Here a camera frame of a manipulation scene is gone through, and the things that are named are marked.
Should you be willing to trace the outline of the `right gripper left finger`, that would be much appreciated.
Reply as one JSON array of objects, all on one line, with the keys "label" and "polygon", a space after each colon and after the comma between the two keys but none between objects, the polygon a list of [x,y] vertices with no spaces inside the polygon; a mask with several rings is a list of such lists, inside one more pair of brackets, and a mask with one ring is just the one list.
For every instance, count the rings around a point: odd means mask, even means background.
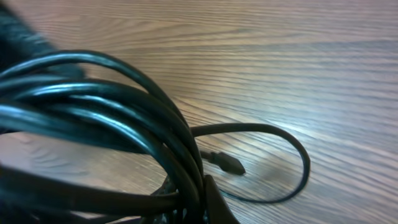
[{"label": "right gripper left finger", "polygon": [[[1,71],[41,55],[55,52],[57,49],[38,32],[31,29],[5,3],[1,3]],[[54,65],[39,68],[32,72],[23,72],[10,77],[1,76],[1,80],[25,79],[33,81],[83,78],[84,71],[73,64]]]}]

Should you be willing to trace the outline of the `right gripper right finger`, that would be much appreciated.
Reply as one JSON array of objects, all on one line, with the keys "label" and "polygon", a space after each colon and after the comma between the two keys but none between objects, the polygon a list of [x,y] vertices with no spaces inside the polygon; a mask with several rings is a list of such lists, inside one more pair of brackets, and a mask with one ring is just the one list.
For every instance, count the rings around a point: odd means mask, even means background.
[{"label": "right gripper right finger", "polygon": [[205,197],[209,224],[240,224],[210,175],[205,176]]}]

